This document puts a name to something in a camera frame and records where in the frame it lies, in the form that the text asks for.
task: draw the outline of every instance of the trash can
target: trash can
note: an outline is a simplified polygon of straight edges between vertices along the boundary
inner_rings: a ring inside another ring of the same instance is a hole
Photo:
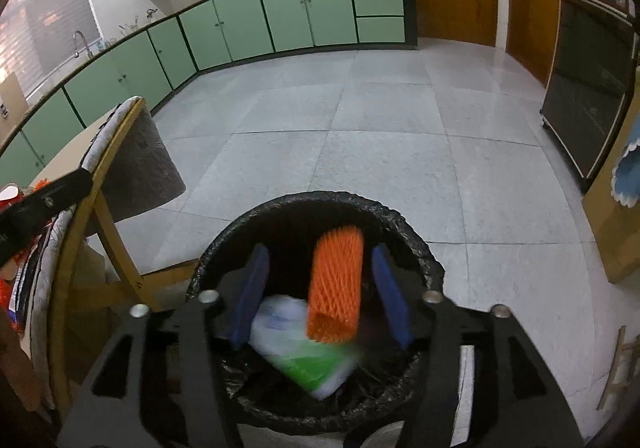
[[[250,346],[222,358],[236,422],[289,435],[347,432],[391,417],[412,396],[419,354],[392,339],[371,274],[370,253],[384,243],[408,276],[442,291],[444,269],[402,215],[381,203],[346,192],[304,192],[257,206],[228,225],[207,248],[187,297],[216,288],[222,275],[242,268],[257,243],[270,252],[264,296],[287,294],[306,300],[318,239],[345,225],[365,238],[358,345],[360,366],[323,401],[307,395]]]

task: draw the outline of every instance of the bolt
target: bolt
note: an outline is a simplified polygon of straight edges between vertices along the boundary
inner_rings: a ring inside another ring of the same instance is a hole
[[[511,316],[511,309],[509,309],[505,304],[497,303],[493,307],[491,307],[491,313],[496,318],[508,318]]]
[[[137,303],[131,309],[129,309],[129,314],[134,318],[142,318],[149,313],[149,307],[144,305],[143,303]]]
[[[207,289],[198,295],[198,300],[200,300],[200,303],[214,303],[219,296],[220,295],[216,290]]]
[[[443,294],[439,291],[434,291],[433,289],[425,291],[422,294],[422,300],[424,301],[424,303],[440,303],[443,299]]]

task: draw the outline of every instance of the orange object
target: orange object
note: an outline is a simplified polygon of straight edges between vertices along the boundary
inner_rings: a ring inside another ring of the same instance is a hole
[[[348,226],[323,235],[314,251],[306,335],[323,343],[353,339],[360,319],[364,237]]]

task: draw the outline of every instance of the kitchen countertop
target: kitchen countertop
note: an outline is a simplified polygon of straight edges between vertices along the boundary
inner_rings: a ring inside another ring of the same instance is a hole
[[[127,40],[130,40],[131,38],[141,34],[144,31],[146,31],[150,27],[153,27],[153,26],[158,25],[158,24],[162,24],[162,22],[164,22],[164,21],[166,21],[166,20],[168,20],[170,18],[175,18],[176,16],[178,16],[180,14],[183,14],[185,11],[189,11],[190,9],[192,9],[192,8],[194,8],[196,6],[199,6],[201,4],[204,4],[205,2],[208,2],[208,1],[209,0],[199,0],[199,1],[194,2],[193,4],[191,4],[190,6],[187,6],[186,8],[183,8],[183,9],[180,9],[179,11],[174,12],[173,14],[170,14],[170,15],[167,15],[166,17],[164,17],[164,18],[160,18],[158,20],[155,20],[151,24],[145,25],[145,27],[142,27],[139,30],[134,31],[131,34],[126,35],[124,38],[122,38],[121,40],[118,40],[115,44],[111,45],[109,48],[105,49],[104,51],[101,51],[98,54],[95,54],[93,58],[91,58],[90,60],[87,60],[86,62],[82,63],[82,65],[78,66],[77,69],[73,70],[73,72],[70,72],[67,76],[65,76],[62,80],[60,80],[46,95],[44,95],[42,97],[42,99],[39,102],[37,102],[36,104],[31,106],[29,108],[29,110],[27,110],[25,112],[24,117],[22,118],[22,121],[20,123],[16,124],[14,126],[14,128],[12,128],[11,132],[6,136],[6,138],[4,138],[4,141],[0,142],[0,155],[2,155],[4,153],[4,150],[9,145],[9,143],[14,139],[14,137],[18,133],[18,131],[20,131],[20,129],[24,126],[24,124],[27,121],[29,121],[30,117],[33,114],[35,114],[39,110],[39,108],[49,100],[51,95],[54,94],[66,82],[68,82],[73,76],[78,74],[81,70],[85,69],[85,67],[89,66],[91,63],[96,61],[104,53],[106,53],[108,51],[111,51],[112,49],[116,48],[120,44],[126,42]]]

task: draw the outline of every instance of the kitchen cabinet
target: kitchen cabinet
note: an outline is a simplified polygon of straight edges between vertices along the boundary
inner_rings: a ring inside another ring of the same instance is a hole
[[[43,167],[42,161],[20,131],[0,156],[0,186],[16,183],[26,188]]]
[[[402,43],[405,40],[404,18],[401,16],[370,16],[359,18],[358,36],[362,43]]]
[[[177,19],[155,25],[148,33],[172,88],[177,89],[196,73]]]
[[[402,16],[402,0],[353,0],[356,16]]]
[[[352,0],[306,0],[316,45],[357,43]]]
[[[199,70],[231,62],[213,0],[185,11],[180,21]]]
[[[313,47],[305,0],[262,0],[276,51]]]
[[[124,100],[140,96],[152,109],[171,92],[171,85],[146,32],[123,42],[110,54],[129,94]]]
[[[260,0],[214,0],[232,60],[273,52]]]
[[[115,49],[100,56],[65,84],[66,92],[86,126],[130,98],[111,57],[113,51]]]
[[[49,164],[83,129],[65,93],[58,89],[31,116],[22,131],[43,164]]]

